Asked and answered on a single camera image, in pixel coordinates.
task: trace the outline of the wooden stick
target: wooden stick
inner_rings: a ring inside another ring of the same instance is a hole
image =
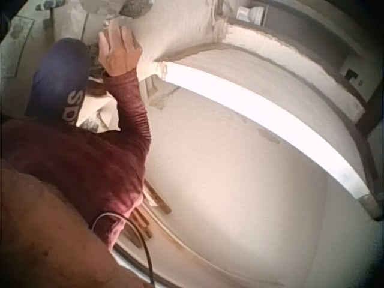
[[[149,184],[149,182],[145,179],[144,180],[144,186],[146,188],[146,191],[144,192],[145,196],[149,198],[149,201],[155,202],[161,210],[164,211],[164,213],[169,214],[172,212],[171,208],[167,205],[166,202],[160,197],[159,194],[153,189],[153,187]]]

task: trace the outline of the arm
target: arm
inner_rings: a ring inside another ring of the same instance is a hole
[[[136,70],[116,77],[104,77],[104,83],[118,103],[121,132],[135,134],[150,142],[149,123],[140,97]]]
[[[99,61],[107,72],[104,77],[106,89],[118,103],[121,129],[120,133],[111,131],[100,136],[116,144],[139,144],[146,155],[151,134],[136,76],[141,54],[142,48],[132,31],[126,27],[120,28],[117,21],[112,20],[108,31],[99,33]]]

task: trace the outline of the forearm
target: forearm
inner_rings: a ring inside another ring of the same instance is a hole
[[[105,77],[106,89],[118,103],[119,127],[148,141],[151,140],[144,102],[140,97],[136,70],[116,77]]]

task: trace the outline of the fingers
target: fingers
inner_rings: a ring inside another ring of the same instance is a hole
[[[117,19],[112,19],[110,21],[108,27],[108,34],[111,51],[118,50],[124,47],[121,38],[121,30]]]
[[[136,40],[136,37],[134,36],[134,34],[132,33],[132,38],[133,38],[133,46],[136,48],[136,50],[138,50],[140,52],[140,54],[143,52],[143,48],[141,47],[141,45],[139,44],[139,42],[137,42]]]
[[[98,56],[103,59],[109,55],[109,44],[103,32],[98,34]]]
[[[132,30],[123,26],[121,28],[122,40],[124,42],[125,49],[130,52],[134,49],[133,33]]]

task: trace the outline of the wooden plank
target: wooden plank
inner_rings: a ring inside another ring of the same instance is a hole
[[[148,197],[155,202],[164,213],[169,214],[172,212],[171,208],[167,205],[166,202],[160,197],[159,194],[153,189],[153,187],[149,184],[147,180],[144,180],[144,185],[146,187],[146,193],[148,193]]]
[[[368,137],[383,119],[383,86],[384,82],[381,81],[372,97],[368,100],[365,113],[356,124],[357,129],[364,137]]]

